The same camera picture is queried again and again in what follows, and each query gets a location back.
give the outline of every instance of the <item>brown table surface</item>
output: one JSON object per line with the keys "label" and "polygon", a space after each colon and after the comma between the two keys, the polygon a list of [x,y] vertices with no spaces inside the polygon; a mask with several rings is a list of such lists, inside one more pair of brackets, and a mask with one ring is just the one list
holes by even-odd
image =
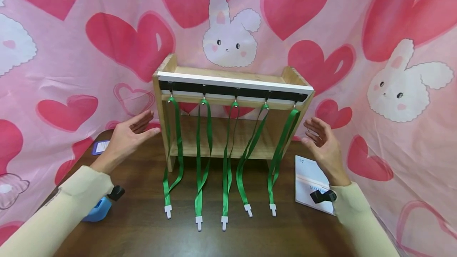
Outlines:
{"label": "brown table surface", "polygon": [[[110,136],[111,131],[106,131],[97,141]],[[96,159],[91,151],[92,147],[69,175]],[[106,218],[81,222],[56,256],[353,256],[348,235],[336,217],[295,202],[295,155],[309,157],[299,142],[291,143],[274,187],[276,218],[269,208],[266,161],[246,163],[243,181],[253,218],[244,211],[234,177],[226,232],[221,225],[222,160],[213,159],[203,193],[203,229],[198,232],[195,158],[184,159],[184,177],[171,193],[173,211],[168,220],[163,212],[165,151],[162,138],[154,137],[112,172],[113,184],[126,193],[113,202]],[[233,173],[237,162],[232,161]]]}

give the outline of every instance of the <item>white booklet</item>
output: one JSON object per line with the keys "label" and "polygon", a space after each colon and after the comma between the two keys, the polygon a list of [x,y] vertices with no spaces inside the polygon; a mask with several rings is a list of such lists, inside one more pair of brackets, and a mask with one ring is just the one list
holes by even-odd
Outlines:
{"label": "white booklet", "polygon": [[295,156],[295,201],[314,209],[333,214],[333,204],[330,201],[314,203],[310,194],[315,191],[325,193],[330,187],[328,179],[317,165],[316,161]]}

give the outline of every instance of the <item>pink curtain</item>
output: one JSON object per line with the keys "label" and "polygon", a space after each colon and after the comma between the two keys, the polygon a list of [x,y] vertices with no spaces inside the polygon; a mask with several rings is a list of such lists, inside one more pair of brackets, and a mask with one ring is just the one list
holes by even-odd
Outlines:
{"label": "pink curtain", "polygon": [[[306,117],[332,125],[351,178],[397,245],[415,256],[453,256],[456,6],[0,0],[0,242],[99,133],[156,108],[151,75],[176,53],[180,65],[214,70],[279,75],[285,65],[297,68],[316,89]],[[195,113],[194,105],[181,107]],[[255,110],[243,115],[253,118]]]}

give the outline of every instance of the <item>beige sleeve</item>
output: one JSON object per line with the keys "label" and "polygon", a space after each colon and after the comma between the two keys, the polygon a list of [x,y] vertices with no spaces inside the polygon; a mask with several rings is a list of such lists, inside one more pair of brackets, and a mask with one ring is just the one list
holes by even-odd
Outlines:
{"label": "beige sleeve", "polygon": [[113,187],[108,175],[81,167],[59,187],[51,201],[0,247],[0,256],[52,256],[98,201],[111,193]]}
{"label": "beige sleeve", "polygon": [[336,201],[333,202],[334,213],[348,231],[357,256],[399,256],[355,182],[347,187],[330,186],[330,189],[337,196]]}

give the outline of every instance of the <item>blue object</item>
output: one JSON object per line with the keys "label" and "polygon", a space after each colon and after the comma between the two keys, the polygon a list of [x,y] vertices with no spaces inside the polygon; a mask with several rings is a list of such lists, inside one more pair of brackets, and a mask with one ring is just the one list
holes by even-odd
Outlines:
{"label": "blue object", "polygon": [[83,218],[85,222],[97,222],[101,221],[106,217],[109,209],[111,208],[111,201],[107,197],[102,197],[102,199],[97,203],[97,205],[88,213],[88,215]]}
{"label": "blue object", "polygon": [[102,154],[105,151],[106,147],[108,147],[108,144],[109,140],[95,142],[94,147],[92,148],[92,155],[96,156]]}

